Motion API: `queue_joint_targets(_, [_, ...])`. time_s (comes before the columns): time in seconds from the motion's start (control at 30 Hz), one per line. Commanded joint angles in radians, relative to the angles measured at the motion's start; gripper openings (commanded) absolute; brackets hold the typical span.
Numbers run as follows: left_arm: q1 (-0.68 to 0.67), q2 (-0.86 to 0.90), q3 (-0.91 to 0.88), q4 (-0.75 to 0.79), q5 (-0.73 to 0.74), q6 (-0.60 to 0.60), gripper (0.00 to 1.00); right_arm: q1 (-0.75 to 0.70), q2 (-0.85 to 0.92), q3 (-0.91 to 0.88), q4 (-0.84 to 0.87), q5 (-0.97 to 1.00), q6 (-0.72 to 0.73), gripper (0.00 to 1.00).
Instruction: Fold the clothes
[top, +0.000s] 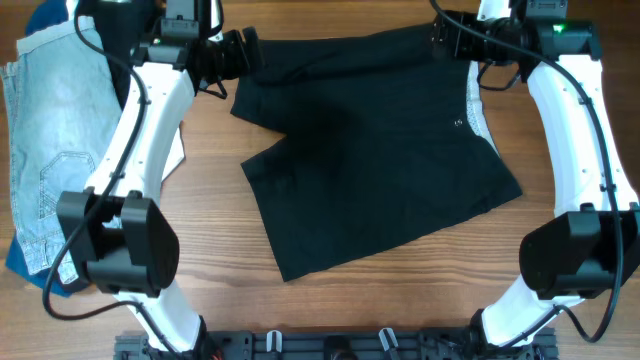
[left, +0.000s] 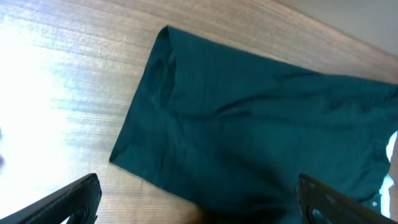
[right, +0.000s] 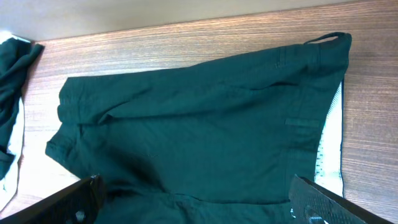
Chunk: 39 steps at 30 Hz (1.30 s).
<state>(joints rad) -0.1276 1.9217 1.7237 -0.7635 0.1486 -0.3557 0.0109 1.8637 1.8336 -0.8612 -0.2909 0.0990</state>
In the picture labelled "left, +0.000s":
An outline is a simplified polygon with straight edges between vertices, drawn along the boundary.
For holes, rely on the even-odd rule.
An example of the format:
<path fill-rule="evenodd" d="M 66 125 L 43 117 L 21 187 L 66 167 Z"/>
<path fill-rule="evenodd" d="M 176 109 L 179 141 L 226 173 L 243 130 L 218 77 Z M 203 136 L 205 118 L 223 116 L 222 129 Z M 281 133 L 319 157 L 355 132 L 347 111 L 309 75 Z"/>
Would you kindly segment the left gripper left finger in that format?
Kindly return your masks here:
<path fill-rule="evenodd" d="M 1 224 L 94 224 L 102 196 L 100 181 L 90 173 L 39 201 L 1 219 Z"/>

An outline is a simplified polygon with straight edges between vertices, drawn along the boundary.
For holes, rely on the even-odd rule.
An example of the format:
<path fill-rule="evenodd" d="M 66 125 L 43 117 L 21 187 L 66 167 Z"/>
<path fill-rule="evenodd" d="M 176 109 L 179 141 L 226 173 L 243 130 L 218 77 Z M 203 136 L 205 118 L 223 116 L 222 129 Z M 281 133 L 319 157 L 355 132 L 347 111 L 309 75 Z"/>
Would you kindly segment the black shorts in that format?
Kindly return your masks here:
<path fill-rule="evenodd" d="M 218 216 L 299 223 L 301 173 L 380 212 L 397 86 L 326 75 L 167 26 L 110 162 Z"/>

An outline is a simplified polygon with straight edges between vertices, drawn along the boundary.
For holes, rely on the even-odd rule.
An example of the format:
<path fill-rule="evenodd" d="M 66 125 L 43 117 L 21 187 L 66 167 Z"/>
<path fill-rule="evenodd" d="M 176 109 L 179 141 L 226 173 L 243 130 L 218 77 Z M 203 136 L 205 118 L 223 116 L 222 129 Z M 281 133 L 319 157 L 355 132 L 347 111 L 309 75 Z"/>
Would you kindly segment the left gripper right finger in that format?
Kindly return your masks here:
<path fill-rule="evenodd" d="M 307 174 L 299 175 L 297 201 L 304 224 L 397 224 Z"/>

